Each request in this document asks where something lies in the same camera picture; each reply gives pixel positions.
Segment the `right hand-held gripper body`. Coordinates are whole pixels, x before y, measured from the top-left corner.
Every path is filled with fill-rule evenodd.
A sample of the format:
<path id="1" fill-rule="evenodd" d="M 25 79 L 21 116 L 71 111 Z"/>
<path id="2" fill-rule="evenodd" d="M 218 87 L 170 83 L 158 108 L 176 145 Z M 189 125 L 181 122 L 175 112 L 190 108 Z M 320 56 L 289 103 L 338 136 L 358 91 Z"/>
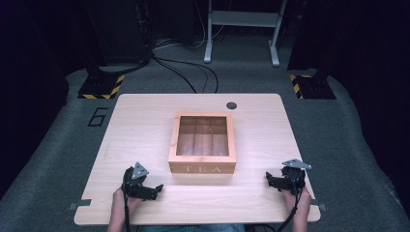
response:
<path id="1" fill-rule="evenodd" d="M 306 186 L 306 171 L 311 169 L 311 165 L 299 159 L 286 160 L 282 164 L 281 173 L 285 180 L 285 189 L 297 195 Z"/>

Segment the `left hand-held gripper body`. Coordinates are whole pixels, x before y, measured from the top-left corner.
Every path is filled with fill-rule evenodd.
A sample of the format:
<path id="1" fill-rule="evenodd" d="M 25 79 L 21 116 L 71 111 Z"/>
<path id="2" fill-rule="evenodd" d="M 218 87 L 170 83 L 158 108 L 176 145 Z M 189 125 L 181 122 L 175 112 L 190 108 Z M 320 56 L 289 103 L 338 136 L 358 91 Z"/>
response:
<path id="1" fill-rule="evenodd" d="M 122 191 L 132 198 L 147 199 L 149 190 L 143 186 L 149 171 L 139 162 L 129 167 L 123 177 Z"/>

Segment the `wooden tea box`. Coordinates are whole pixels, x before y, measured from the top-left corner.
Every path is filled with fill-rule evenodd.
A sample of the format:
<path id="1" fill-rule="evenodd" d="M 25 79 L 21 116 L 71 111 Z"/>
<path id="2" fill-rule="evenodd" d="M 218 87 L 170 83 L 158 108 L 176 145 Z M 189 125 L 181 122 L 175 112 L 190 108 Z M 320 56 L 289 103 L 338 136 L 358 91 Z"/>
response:
<path id="1" fill-rule="evenodd" d="M 172 173 L 233 174 L 236 163 L 231 113 L 176 113 L 168 156 Z"/>

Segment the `person's left hand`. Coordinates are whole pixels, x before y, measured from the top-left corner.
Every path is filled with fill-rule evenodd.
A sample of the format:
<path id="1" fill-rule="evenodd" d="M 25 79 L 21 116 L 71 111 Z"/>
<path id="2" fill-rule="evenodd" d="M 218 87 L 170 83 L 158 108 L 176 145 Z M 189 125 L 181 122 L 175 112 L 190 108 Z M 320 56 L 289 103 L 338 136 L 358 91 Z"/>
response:
<path id="1" fill-rule="evenodd" d="M 141 202 L 142 199 L 139 198 L 128 197 L 124 199 L 123 191 L 120 188 L 116 189 L 112 196 L 110 219 L 114 222 L 124 221 L 126 206 L 129 209 L 129 215 L 132 215 Z"/>

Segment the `person's right hand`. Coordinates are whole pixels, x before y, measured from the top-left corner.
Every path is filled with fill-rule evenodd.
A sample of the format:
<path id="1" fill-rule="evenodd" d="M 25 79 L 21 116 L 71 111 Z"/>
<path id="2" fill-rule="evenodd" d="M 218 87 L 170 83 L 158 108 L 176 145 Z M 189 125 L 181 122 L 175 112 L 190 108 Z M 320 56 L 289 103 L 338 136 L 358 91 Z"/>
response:
<path id="1" fill-rule="evenodd" d="M 306 218 L 310 210 L 311 195 L 306 188 L 302 189 L 299 196 L 293 195 L 289 190 L 283 190 L 282 194 L 285 199 L 285 205 L 288 213 L 291 213 L 294 207 L 297 207 L 295 217 Z"/>

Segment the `grey tape strip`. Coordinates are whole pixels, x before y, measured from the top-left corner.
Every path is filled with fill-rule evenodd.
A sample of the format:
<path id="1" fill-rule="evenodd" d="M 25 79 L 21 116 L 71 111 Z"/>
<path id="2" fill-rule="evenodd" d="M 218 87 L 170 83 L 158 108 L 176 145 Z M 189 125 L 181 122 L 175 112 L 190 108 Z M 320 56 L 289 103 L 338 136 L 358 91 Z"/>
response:
<path id="1" fill-rule="evenodd" d="M 327 205 L 325 203 L 321 203 L 317 199 L 311 199 L 310 204 L 313 206 L 317 206 L 320 211 L 324 211 L 324 212 L 328 211 Z"/>
<path id="2" fill-rule="evenodd" d="M 82 206 L 90 206 L 92 202 L 92 199 L 80 199 L 74 203 L 71 203 L 68 206 L 68 210 L 70 211 L 75 211 L 78 207 L 82 207 Z"/>

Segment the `black striped stand base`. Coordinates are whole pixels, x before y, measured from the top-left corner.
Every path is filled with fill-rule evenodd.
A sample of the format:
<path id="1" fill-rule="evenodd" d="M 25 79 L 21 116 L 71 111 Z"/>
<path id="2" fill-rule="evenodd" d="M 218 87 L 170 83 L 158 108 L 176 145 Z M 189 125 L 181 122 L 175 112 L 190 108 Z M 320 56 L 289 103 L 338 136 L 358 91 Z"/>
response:
<path id="1" fill-rule="evenodd" d="M 327 80 L 311 75 L 291 74 L 290 80 L 296 97 L 300 100 L 334 100 L 336 98 Z"/>
<path id="2" fill-rule="evenodd" d="M 124 78 L 123 75 L 109 75 L 100 80 L 88 77 L 79 89 L 77 97 L 88 100 L 114 99 Z"/>

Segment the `dark equipment cabinet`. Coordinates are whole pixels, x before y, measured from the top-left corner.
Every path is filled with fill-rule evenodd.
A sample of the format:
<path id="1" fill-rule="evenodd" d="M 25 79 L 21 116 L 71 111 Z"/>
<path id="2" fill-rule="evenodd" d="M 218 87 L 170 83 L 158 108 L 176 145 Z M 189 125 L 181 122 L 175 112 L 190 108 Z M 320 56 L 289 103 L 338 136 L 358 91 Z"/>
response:
<path id="1" fill-rule="evenodd" d="M 150 48 L 142 33 L 137 0 L 84 0 L 106 64 L 148 63 Z"/>

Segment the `white metal stand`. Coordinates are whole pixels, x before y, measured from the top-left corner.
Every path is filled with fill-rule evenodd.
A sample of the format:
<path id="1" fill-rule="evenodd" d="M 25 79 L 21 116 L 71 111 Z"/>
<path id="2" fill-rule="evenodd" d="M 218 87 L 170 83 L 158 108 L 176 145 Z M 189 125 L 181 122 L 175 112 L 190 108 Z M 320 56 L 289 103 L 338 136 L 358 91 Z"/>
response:
<path id="1" fill-rule="evenodd" d="M 213 50 L 213 27 L 221 26 L 246 26 L 273 28 L 273 37 L 269 40 L 269 49 L 272 65 L 279 66 L 277 41 L 279 30 L 284 17 L 285 8 L 288 0 L 279 0 L 280 7 L 277 13 L 258 13 L 258 12 L 235 12 L 235 11 L 216 11 L 213 9 L 213 0 L 208 0 L 208 29 L 207 42 L 203 61 L 210 63 Z"/>

